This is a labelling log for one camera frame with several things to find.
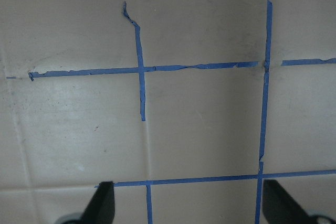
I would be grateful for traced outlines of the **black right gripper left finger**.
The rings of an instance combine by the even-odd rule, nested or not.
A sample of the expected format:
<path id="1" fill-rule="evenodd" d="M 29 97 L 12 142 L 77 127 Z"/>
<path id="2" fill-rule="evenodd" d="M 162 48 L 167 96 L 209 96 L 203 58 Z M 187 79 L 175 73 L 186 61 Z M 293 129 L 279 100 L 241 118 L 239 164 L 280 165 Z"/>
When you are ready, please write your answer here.
<path id="1" fill-rule="evenodd" d="M 101 182 L 81 215 L 80 223 L 111 224 L 115 217 L 114 183 Z"/>

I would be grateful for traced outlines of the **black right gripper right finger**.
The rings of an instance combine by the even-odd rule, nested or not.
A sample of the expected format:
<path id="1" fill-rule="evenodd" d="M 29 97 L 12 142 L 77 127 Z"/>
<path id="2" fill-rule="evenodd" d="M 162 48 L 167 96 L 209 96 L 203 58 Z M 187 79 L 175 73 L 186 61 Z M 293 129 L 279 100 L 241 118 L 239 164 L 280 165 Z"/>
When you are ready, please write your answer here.
<path id="1" fill-rule="evenodd" d="M 276 180 L 264 180 L 262 190 L 262 211 L 268 223 L 315 223 Z"/>

